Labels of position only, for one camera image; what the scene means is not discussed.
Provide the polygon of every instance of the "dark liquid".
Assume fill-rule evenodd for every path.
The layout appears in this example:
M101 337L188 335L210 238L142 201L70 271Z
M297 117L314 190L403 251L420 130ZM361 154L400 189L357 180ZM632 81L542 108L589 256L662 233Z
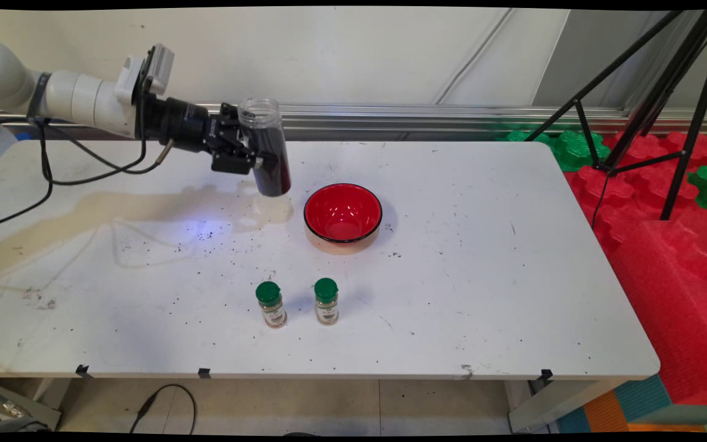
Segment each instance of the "dark liquid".
M242 125L247 147L255 153L270 153L260 168L253 168L258 191L266 196L281 196L291 188L285 137L280 128L251 129Z

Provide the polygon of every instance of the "tripod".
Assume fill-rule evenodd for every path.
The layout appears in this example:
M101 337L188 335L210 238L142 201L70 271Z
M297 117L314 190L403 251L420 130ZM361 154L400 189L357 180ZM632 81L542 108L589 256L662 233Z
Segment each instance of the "tripod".
M646 95L636 112L634 112L628 125L626 126L626 129L624 129L623 135L621 135L614 148L612 148L612 152L604 161L601 161L598 158L597 150L594 148L594 142L591 137L591 129L589 128L589 123L587 123L585 118L585 112L583 111L581 100L585 95L591 92L591 90L597 87L603 79L607 78L609 74L621 66L623 62L629 59L647 42L653 39L656 34L658 34L671 21L678 17L681 12L683 11L668 12L667 15L662 17L662 19L656 23L656 25L646 31L646 33L637 39L636 42L632 43L631 47L627 48L624 53L621 53L620 56L615 59L615 61L595 76L590 83L575 93L569 101L561 106L561 108L550 118L548 118L547 121L542 123L536 131L525 138L527 142L533 141L534 138L546 131L547 128L558 120L558 118L562 117L567 111L569 111L569 109L572 108L572 106L574 106L577 109L578 117L580 117L580 123L583 128L583 133L585 135L587 145L589 145L589 149L591 151L591 159L593 160L592 166L597 170L604 171L607 178L616 176L616 174L622 173L623 171L655 165L656 163L679 158L680 160L678 161L676 172L673 175L673 181L671 181L670 189L668 190L667 198L665 199L665 206L663 207L662 215L660 216L660 219L662 220L670 219L670 215L673 213L673 206L676 203L678 191L684 181L684 174L686 173L687 166L689 165L693 148L695 148L695 142L700 132L700 126L702 126L703 117L705 117L705 111L707 110L707 76L705 77L705 83L703 84L700 98L695 108L695 114L693 115L689 126L689 132L687 133L684 148L676 153L669 153L661 157L641 161L622 168L618 168L617 166L620 160L623 159L624 154L626 154L626 150L631 145L634 137L636 137L638 133L641 133L643 136L648 134L648 131L650 131L652 126L654 126L656 119L659 117L659 113L662 112L662 108L664 108L670 98L670 95L673 93L673 90L675 90L676 86L678 86L681 79L684 78L684 75L688 72L691 65L695 62L707 44L707 9L705 9L699 16L697 22L695 22L695 25L693 25L689 31L689 34L684 39L684 42L681 43L680 47L676 51L673 59L670 60L664 72L662 72L662 75L660 75L659 79L657 79L656 84L654 84L651 91L648 95Z

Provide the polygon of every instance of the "green cap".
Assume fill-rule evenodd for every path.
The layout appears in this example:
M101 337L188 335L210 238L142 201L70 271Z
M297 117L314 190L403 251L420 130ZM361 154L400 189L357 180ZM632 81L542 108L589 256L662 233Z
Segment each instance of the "green cap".
M315 283L315 299L328 304L337 296L337 284L328 277L322 277Z
M255 297L266 307L272 307L280 302L280 287L271 281L258 284L255 289Z

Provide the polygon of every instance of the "floor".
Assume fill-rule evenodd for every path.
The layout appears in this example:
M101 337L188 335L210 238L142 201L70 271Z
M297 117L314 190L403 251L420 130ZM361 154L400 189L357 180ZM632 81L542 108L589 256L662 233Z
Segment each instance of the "floor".
M197 402L195 434L433 436L509 434L499 381L332 381L77 379L65 395L59 431L129 431L143 402L179 383ZM136 433L186 434L188 395L166 388Z

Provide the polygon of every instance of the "plastic jar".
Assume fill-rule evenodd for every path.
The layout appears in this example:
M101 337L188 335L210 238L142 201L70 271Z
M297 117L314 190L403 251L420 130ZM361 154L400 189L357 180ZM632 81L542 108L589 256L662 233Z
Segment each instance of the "plastic jar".
M315 316L324 325L332 325L339 318L337 311L337 283L322 277L315 283Z
M238 108L239 127L248 148L264 160L253 168L258 192L280 196L291 188L280 106L271 98L247 98Z
M283 327L288 320L288 314L283 308L283 296L280 287L271 281L262 282L255 289L255 297L261 306L261 313L266 324L273 329Z

